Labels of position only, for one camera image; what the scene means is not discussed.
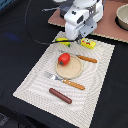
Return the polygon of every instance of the striped placemat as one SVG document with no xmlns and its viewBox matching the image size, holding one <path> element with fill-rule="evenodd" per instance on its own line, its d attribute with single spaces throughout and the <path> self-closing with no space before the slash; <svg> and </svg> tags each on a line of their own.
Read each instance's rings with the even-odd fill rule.
<svg viewBox="0 0 128 128">
<path fill-rule="evenodd" d="M 65 37 L 65 33 L 59 32 L 55 38 L 59 37 Z M 114 50 L 113 45 L 93 41 L 96 42 L 93 50 L 78 45 L 76 42 L 71 42 L 71 47 L 60 43 L 51 44 L 13 93 L 13 96 L 56 115 L 79 128 L 89 128 Z M 84 70 L 79 77 L 72 79 L 73 82 L 84 85 L 85 90 L 73 88 L 61 81 L 51 80 L 44 76 L 45 71 L 57 75 L 55 64 L 57 58 L 61 55 L 58 50 L 98 60 L 98 63 L 81 60 Z M 53 96 L 49 93 L 50 88 L 54 88 L 71 98 L 72 104 L 67 104 Z"/>
</svg>

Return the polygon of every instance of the brown sausage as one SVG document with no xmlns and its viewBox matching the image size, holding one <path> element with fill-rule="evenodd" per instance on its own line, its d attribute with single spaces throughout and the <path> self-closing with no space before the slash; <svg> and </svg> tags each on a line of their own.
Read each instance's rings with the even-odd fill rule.
<svg viewBox="0 0 128 128">
<path fill-rule="evenodd" d="M 68 98 L 67 96 L 63 95 L 62 93 L 56 91 L 53 88 L 49 89 L 49 92 L 52 93 L 53 95 L 57 96 L 58 98 L 60 98 L 61 100 L 65 101 L 68 104 L 72 103 L 72 100 L 70 98 Z"/>
</svg>

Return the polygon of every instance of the tomato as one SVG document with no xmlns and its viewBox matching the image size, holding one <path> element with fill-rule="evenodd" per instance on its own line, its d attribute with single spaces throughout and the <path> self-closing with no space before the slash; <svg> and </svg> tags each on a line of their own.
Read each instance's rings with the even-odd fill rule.
<svg viewBox="0 0 128 128">
<path fill-rule="evenodd" d="M 68 53 L 63 53 L 58 58 L 58 63 L 62 66 L 65 66 L 70 61 L 70 55 Z"/>
</svg>

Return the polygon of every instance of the black table surface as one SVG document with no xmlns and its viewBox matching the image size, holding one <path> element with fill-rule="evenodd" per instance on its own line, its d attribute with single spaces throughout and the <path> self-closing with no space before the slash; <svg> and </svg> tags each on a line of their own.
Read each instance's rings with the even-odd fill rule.
<svg viewBox="0 0 128 128">
<path fill-rule="evenodd" d="M 49 45 L 34 42 L 25 30 L 29 0 L 16 0 L 0 12 L 0 105 L 51 128 L 76 128 L 46 111 L 13 97 L 13 93 Z M 55 7 L 52 0 L 33 0 L 27 16 L 28 30 L 40 42 L 50 43 L 64 28 L 48 24 Z M 128 128 L 128 44 L 89 35 L 115 45 L 90 128 Z"/>
</svg>

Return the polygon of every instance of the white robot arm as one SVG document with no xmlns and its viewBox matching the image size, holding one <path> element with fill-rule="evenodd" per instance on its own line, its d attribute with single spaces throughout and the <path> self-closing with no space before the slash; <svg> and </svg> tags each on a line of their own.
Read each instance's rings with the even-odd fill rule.
<svg viewBox="0 0 128 128">
<path fill-rule="evenodd" d="M 72 3 L 66 8 L 60 6 L 66 20 L 65 32 L 69 40 L 86 37 L 97 28 L 97 22 L 103 16 L 102 0 L 54 0 L 59 3 Z"/>
</svg>

